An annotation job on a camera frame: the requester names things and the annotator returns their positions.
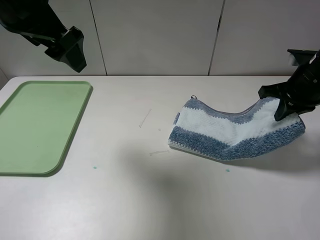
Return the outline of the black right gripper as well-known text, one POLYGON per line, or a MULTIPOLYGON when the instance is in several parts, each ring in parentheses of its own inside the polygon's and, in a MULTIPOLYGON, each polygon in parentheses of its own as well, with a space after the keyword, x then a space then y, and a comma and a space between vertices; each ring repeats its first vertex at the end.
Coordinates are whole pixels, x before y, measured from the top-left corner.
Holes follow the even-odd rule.
POLYGON ((297 66, 287 82, 261 86, 258 96, 261 100, 280 99, 274 114, 277 122, 295 112, 300 115, 315 110, 320 104, 320 52, 311 63, 297 66))

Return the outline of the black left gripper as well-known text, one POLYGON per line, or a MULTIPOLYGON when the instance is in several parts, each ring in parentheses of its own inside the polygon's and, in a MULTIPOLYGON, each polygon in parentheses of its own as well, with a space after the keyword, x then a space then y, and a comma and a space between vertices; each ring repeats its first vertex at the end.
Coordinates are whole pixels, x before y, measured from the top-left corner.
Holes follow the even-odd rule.
POLYGON ((87 66, 82 31, 75 26, 68 31, 47 0, 2 0, 0 24, 36 46, 48 47, 46 55, 77 73, 87 66))

